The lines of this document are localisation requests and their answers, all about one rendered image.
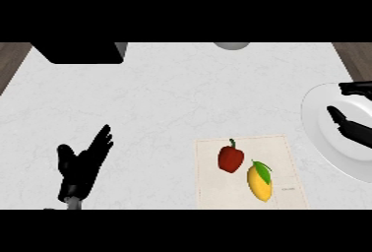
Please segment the yellow lemon with green leaf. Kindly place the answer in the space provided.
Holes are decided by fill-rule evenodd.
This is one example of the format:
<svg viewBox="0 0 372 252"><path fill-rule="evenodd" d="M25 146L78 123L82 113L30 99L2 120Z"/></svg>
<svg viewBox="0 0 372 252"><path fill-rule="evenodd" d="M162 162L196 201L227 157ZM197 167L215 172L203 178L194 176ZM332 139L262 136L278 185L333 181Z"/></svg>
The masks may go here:
<svg viewBox="0 0 372 252"><path fill-rule="evenodd" d="M252 166L246 171L246 184L255 198L267 202L271 197L271 169L270 167L255 160Z"/></svg>

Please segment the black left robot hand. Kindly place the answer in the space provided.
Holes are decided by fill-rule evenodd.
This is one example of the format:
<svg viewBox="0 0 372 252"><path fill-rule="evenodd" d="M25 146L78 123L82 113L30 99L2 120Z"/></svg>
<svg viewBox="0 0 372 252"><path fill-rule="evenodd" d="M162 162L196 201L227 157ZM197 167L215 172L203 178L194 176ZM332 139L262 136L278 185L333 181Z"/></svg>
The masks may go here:
<svg viewBox="0 0 372 252"><path fill-rule="evenodd" d="M79 201L87 198L112 147L109 125L103 126L88 148L78 155L66 144L57 146L57 171L61 175L57 193L60 202L64 202L64 199L70 197L75 197Z"/></svg>

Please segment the red bell pepper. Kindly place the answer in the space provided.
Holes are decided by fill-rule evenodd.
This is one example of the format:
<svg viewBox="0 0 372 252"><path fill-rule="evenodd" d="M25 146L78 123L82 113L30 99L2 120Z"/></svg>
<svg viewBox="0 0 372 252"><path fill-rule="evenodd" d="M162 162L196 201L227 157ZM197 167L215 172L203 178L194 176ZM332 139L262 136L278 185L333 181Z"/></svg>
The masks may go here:
<svg viewBox="0 0 372 252"><path fill-rule="evenodd" d="M236 148L234 139L230 144L219 149L218 168L227 173L234 173L243 162L243 152Z"/></svg>

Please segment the black box appliance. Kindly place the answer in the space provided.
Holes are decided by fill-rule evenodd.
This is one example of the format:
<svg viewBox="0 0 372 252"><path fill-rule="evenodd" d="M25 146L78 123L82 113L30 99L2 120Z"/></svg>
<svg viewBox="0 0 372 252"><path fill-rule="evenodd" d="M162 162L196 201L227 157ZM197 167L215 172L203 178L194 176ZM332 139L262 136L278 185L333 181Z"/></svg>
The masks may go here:
<svg viewBox="0 0 372 252"><path fill-rule="evenodd" d="M33 42L53 64L121 64L128 44L125 42Z"/></svg>

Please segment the grey round object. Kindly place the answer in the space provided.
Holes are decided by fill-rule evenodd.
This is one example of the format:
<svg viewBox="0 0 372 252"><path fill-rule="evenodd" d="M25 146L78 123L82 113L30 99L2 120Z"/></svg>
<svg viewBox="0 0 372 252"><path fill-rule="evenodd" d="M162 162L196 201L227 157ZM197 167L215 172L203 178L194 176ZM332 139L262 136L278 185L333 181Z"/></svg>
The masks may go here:
<svg viewBox="0 0 372 252"><path fill-rule="evenodd" d="M240 50L249 45L249 42L214 42L214 44L224 50Z"/></svg>

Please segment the beige placemat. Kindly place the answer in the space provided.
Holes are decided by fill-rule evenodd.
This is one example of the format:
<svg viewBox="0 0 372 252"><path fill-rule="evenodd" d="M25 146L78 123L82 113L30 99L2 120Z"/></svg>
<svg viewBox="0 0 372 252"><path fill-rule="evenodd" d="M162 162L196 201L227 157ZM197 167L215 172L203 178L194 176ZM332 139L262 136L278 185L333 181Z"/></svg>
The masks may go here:
<svg viewBox="0 0 372 252"><path fill-rule="evenodd" d="M231 143L227 139L194 142L196 198L200 209L307 209L308 202L284 135L234 139L243 152L243 162L234 173L218 168L218 152ZM246 172L252 161L271 169L273 192L259 201L247 187Z"/></svg>

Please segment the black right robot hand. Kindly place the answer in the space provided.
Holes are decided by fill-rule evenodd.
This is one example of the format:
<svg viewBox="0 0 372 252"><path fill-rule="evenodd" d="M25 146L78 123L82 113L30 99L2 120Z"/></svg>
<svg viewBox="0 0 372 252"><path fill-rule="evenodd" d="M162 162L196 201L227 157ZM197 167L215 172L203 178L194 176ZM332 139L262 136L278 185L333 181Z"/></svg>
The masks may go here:
<svg viewBox="0 0 372 252"><path fill-rule="evenodd" d="M361 95L372 101L372 81L339 83L342 95ZM329 105L326 107L332 122L338 125L339 134L352 142L372 149L372 128L349 121L339 109Z"/></svg>

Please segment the white round plate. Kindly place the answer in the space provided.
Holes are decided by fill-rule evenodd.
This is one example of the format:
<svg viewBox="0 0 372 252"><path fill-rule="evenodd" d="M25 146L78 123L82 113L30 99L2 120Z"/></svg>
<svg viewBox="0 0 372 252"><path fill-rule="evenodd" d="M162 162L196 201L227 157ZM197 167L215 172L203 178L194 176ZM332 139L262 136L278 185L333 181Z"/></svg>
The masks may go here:
<svg viewBox="0 0 372 252"><path fill-rule="evenodd" d="M355 180L372 183L372 81L311 88L301 119L329 164Z"/></svg>

